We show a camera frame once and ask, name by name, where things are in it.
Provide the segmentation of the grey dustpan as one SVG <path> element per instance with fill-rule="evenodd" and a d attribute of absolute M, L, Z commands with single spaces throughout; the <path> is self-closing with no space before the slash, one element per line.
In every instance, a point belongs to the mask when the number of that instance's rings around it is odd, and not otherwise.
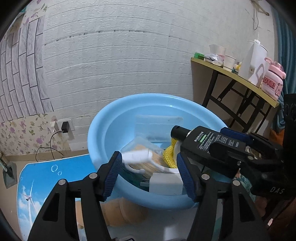
<path fill-rule="evenodd" d="M 6 189 L 14 186 L 18 182 L 16 164 L 6 159 L 6 156 L 1 152 L 1 167 L 3 168 L 3 179 Z"/>

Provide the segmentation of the black bottle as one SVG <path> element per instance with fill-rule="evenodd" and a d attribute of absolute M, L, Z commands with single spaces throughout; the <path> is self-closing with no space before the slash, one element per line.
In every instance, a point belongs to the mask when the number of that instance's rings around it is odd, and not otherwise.
<path fill-rule="evenodd" d="M 171 137 L 182 142 L 180 149 L 182 153 L 207 167 L 225 166 L 208 162 L 210 156 L 208 149 L 214 142 L 227 144 L 241 150 L 246 149 L 244 142 L 227 137 L 220 132 L 203 126 L 198 126 L 192 131 L 181 126 L 174 126 L 171 130 Z"/>

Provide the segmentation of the green small box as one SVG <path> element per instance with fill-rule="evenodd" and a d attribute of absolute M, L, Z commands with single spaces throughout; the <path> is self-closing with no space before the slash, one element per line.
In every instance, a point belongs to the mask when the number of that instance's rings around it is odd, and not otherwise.
<path fill-rule="evenodd" d="M 194 58 L 200 59 L 200 60 L 204 60 L 204 54 L 201 54 L 201 53 L 196 52 L 194 54 Z"/>

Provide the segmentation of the white electric kettle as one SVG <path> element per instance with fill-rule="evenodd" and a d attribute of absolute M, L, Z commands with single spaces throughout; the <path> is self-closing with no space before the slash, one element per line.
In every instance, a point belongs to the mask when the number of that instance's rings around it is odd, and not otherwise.
<path fill-rule="evenodd" d="M 259 40 L 248 41 L 248 51 L 243 58 L 238 76 L 249 81 L 256 87 L 260 87 L 267 71 L 267 49 Z"/>

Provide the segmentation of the printed blue table mat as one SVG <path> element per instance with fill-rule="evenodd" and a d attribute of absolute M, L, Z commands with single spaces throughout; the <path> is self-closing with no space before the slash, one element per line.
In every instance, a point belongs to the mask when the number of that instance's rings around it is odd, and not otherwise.
<path fill-rule="evenodd" d="M 43 213 L 53 212 L 50 221 L 57 221 L 58 208 L 64 207 L 67 185 L 80 181 L 95 168 L 89 155 L 60 160 L 34 162 L 21 171 L 17 190 L 17 216 L 23 240 L 28 240 L 32 227 L 41 224 Z M 115 240 L 185 240 L 188 237 L 196 209 L 154 210 L 138 225 L 109 227 L 109 235 Z"/>

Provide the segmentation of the white sun plush toy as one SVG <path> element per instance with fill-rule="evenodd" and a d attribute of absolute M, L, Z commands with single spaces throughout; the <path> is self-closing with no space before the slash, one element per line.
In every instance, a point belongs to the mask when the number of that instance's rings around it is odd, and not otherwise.
<path fill-rule="evenodd" d="M 182 142 L 171 138 L 171 144 L 163 151 L 163 161 L 169 168 L 177 169 L 177 155 L 180 152 Z"/>

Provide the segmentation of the white power adapter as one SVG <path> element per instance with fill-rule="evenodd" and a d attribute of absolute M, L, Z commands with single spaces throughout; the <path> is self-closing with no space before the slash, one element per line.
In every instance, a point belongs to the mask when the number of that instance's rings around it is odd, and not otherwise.
<path fill-rule="evenodd" d="M 158 195 L 182 195 L 183 182 L 180 174 L 153 173 L 149 180 L 140 182 L 140 188 Z"/>

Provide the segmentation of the white plastic hook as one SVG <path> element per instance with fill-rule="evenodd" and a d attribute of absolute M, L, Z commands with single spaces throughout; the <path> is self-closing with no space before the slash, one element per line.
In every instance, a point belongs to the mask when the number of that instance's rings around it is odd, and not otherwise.
<path fill-rule="evenodd" d="M 122 155 L 122 163 L 124 164 L 125 168 L 136 174 L 144 174 L 146 170 L 144 168 L 134 169 L 130 165 L 136 164 L 151 164 L 154 166 L 158 171 L 161 173 L 173 173 L 178 174 L 178 169 L 172 169 L 168 167 L 164 167 L 153 160 L 153 151 L 149 149 L 142 149 L 142 150 L 133 150 L 129 152 L 124 152 Z"/>

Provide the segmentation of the blue plastic basin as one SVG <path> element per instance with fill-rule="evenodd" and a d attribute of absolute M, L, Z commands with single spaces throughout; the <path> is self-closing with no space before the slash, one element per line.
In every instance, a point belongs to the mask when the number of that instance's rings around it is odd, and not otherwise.
<path fill-rule="evenodd" d="M 159 93 L 126 96 L 105 106 L 92 120 L 87 135 L 91 161 L 99 169 L 135 137 L 165 149 L 174 126 L 189 130 L 204 126 L 218 132 L 226 125 L 210 110 L 181 97 Z"/>

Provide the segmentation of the pink lunch jar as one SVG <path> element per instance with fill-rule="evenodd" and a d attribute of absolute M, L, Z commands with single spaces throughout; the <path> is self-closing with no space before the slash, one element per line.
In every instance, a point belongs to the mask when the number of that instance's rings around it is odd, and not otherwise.
<path fill-rule="evenodd" d="M 264 58 L 264 60 L 268 63 L 268 70 L 263 77 L 261 89 L 272 99 L 278 100 L 282 92 L 283 81 L 287 75 L 280 63 L 269 57 Z"/>

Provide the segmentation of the clear box of toothpicks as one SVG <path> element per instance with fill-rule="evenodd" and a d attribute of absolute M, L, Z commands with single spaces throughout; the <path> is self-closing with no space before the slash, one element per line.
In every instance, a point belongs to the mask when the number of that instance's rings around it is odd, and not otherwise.
<path fill-rule="evenodd" d="M 133 174 L 150 179 L 153 173 L 168 171 L 163 149 L 142 137 L 135 137 L 121 149 L 124 168 Z"/>

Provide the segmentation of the yellow side table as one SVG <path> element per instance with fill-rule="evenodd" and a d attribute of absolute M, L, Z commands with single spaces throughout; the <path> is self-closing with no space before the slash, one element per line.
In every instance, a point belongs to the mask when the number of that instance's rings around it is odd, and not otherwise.
<path fill-rule="evenodd" d="M 279 103 L 260 88 L 222 67 L 191 59 L 193 100 L 227 127 L 268 137 Z"/>

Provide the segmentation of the brown plush bear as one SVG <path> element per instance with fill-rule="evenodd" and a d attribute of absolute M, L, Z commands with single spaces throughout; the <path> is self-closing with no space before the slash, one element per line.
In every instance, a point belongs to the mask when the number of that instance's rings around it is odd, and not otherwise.
<path fill-rule="evenodd" d="M 123 197 L 100 202 L 107 226 L 120 227 L 137 225 L 146 220 L 149 209 L 135 204 Z"/>

